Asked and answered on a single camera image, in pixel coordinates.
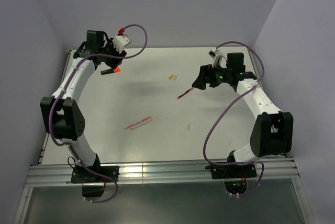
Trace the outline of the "dark red pen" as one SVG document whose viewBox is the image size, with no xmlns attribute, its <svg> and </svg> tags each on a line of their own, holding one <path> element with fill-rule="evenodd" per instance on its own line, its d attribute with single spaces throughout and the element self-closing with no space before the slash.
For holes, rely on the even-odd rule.
<svg viewBox="0 0 335 224">
<path fill-rule="evenodd" d="M 186 90 L 183 94 L 179 95 L 176 99 L 180 99 L 182 97 L 184 97 L 185 95 L 187 95 L 189 92 L 191 92 L 194 88 L 191 87 L 188 90 Z"/>
</svg>

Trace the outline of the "black orange highlighter pen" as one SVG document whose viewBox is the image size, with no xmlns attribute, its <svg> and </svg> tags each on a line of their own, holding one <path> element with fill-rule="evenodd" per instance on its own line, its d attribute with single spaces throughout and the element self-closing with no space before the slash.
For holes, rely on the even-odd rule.
<svg viewBox="0 0 335 224">
<path fill-rule="evenodd" d="M 107 75 L 107 74 L 118 73 L 118 72 L 120 72 L 120 68 L 103 70 L 100 73 L 101 75 Z"/>
</svg>

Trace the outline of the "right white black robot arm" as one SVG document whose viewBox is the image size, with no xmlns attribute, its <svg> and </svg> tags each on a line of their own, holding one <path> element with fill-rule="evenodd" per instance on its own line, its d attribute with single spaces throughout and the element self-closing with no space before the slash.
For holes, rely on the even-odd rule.
<svg viewBox="0 0 335 224">
<path fill-rule="evenodd" d="M 279 109 L 259 85 L 259 79 L 246 71 L 244 54 L 233 52 L 223 55 L 219 50 L 210 50 L 213 64 L 202 65 L 193 88 L 205 90 L 220 84 L 229 84 L 244 99 L 255 118 L 250 141 L 243 148 L 232 151 L 227 158 L 227 172 L 239 176 L 246 164 L 269 155 L 281 155 L 291 151 L 293 138 L 293 115 Z"/>
</svg>

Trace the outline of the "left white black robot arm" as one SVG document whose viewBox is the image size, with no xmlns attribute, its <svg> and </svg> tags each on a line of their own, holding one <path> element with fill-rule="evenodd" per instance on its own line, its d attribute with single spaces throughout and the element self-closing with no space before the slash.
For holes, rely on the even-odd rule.
<svg viewBox="0 0 335 224">
<path fill-rule="evenodd" d="M 126 56 L 124 48 L 131 40 L 120 29 L 109 38 L 103 31 L 89 30 L 86 40 L 73 55 L 72 65 L 60 87 L 50 97 L 43 97 L 40 108 L 46 132 L 57 146 L 67 146 L 74 157 L 77 174 L 90 182 L 101 178 L 98 155 L 91 149 L 85 135 L 85 119 L 78 106 L 80 95 L 89 78 L 101 63 L 112 69 Z"/>
</svg>

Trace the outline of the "red pen with clear barrel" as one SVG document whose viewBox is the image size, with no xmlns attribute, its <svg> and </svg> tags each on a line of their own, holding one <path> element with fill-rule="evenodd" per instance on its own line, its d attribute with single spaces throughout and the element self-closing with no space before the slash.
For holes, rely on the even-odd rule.
<svg viewBox="0 0 335 224">
<path fill-rule="evenodd" d="M 133 124 L 130 124 L 130 125 L 126 126 L 124 129 L 125 129 L 125 130 L 130 129 L 130 128 L 132 128 L 132 127 L 134 127 L 134 126 L 136 126 L 136 125 L 139 125 L 139 124 L 141 124 L 141 123 L 143 123 L 143 122 L 146 122 L 146 121 L 148 121 L 148 120 L 150 120 L 150 119 L 151 119 L 151 117 L 146 117 L 146 118 L 141 119 L 141 120 L 139 120 L 139 121 L 137 121 L 137 122 L 134 122 Z"/>
</svg>

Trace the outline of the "white pen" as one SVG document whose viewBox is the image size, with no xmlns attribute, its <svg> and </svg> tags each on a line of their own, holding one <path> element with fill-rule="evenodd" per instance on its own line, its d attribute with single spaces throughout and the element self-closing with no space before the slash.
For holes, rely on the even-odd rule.
<svg viewBox="0 0 335 224">
<path fill-rule="evenodd" d="M 148 124 L 150 121 L 151 121 L 151 119 L 148 119 L 148 120 L 145 120 L 145 121 L 143 121 L 141 123 L 138 123 L 138 124 L 130 127 L 130 130 L 135 130 L 135 129 L 139 128 L 139 127 L 142 127 L 142 126 Z"/>
</svg>

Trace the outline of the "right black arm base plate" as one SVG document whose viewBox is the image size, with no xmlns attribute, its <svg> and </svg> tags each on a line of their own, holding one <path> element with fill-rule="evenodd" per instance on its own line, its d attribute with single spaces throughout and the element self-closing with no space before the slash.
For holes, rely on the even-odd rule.
<svg viewBox="0 0 335 224">
<path fill-rule="evenodd" d="M 210 170 L 212 179 L 233 179 L 233 178 L 254 178 L 257 176 L 255 165 L 208 165 L 206 170 Z"/>
</svg>

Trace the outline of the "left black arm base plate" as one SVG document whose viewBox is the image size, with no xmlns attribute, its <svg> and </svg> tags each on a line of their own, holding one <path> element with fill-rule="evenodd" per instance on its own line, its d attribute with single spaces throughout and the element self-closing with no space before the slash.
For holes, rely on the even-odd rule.
<svg viewBox="0 0 335 224">
<path fill-rule="evenodd" d="M 109 166 L 101 166 L 97 173 L 102 174 L 103 176 L 107 176 L 112 178 L 115 182 L 118 181 L 119 175 L 119 166 L 109 165 Z M 82 183 L 102 183 L 102 182 L 110 182 L 110 180 L 92 174 L 88 172 L 81 166 L 75 166 L 72 171 L 71 183 L 72 184 L 82 184 Z"/>
</svg>

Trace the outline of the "aluminium frame rail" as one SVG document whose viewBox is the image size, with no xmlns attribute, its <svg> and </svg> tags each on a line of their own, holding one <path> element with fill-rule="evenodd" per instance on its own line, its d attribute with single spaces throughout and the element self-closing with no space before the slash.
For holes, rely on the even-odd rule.
<svg viewBox="0 0 335 224">
<path fill-rule="evenodd" d="M 267 158 L 264 163 L 264 180 L 296 179 L 299 172 L 292 158 Z M 119 185 L 131 184 L 167 184 L 214 182 L 210 170 L 205 169 L 204 160 L 118 163 Z M 67 165 L 38 165 L 28 170 L 25 187 L 47 186 L 91 186 L 102 185 L 102 182 L 73 183 L 72 168 Z"/>
</svg>

